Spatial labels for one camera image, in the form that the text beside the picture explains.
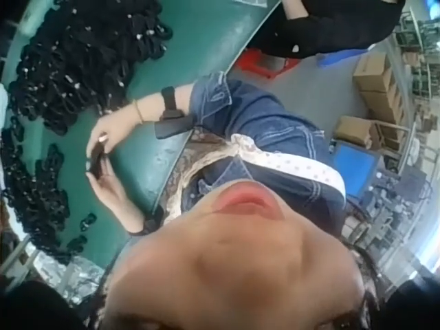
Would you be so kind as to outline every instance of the green workbench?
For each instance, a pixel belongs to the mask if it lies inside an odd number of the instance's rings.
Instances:
[[[219,70],[229,71],[255,31],[263,24],[279,0],[268,0],[267,8],[252,7],[233,0],[162,0],[163,22],[174,37],[168,51],[158,61],[138,65],[129,87],[130,98],[141,98],[161,88],[178,86]],[[8,54],[2,83],[15,79],[21,48],[29,42],[50,8],[50,0],[31,0]],[[97,118],[84,112],[66,136],[48,131],[40,120],[24,121],[26,128],[23,160],[33,171],[34,161],[45,157],[49,144],[55,142],[65,154],[58,185],[69,195],[71,217],[61,234],[67,242],[80,233],[79,222],[89,212],[98,220],[87,232],[89,239],[83,256],[104,267],[127,235],[120,224],[95,198],[85,177],[85,147]],[[115,171],[134,202],[148,214],[158,199],[189,134],[156,140],[152,125],[137,128],[111,155]]]

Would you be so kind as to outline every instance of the woman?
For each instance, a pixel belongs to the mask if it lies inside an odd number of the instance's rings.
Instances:
[[[137,125],[158,121],[165,103],[157,93],[99,119],[87,155],[103,133],[109,153]],[[337,238],[344,184],[322,131],[222,73],[177,88],[175,104],[232,142],[209,144],[178,173],[167,224],[132,247],[109,281],[103,326],[368,326],[378,309],[375,271]],[[149,233],[107,159],[102,172],[87,173],[99,200],[131,234]]]
[[[364,50],[399,23],[405,0],[283,0],[250,47],[285,58]]]

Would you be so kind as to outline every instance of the denim jacket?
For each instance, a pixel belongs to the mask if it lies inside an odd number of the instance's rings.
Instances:
[[[197,125],[227,140],[234,133],[252,138],[263,151],[308,157],[333,167],[323,132],[286,111],[276,97],[252,85],[228,80],[224,73],[199,79],[190,98]],[[252,179],[271,188],[292,209],[329,234],[339,236],[344,196],[313,180],[263,168],[229,157],[202,170],[183,192],[181,208],[191,209],[204,195],[236,179]]]

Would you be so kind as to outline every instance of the plastic bag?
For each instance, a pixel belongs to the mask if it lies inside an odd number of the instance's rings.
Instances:
[[[241,2],[246,5],[267,8],[267,0],[233,0],[233,1]]]

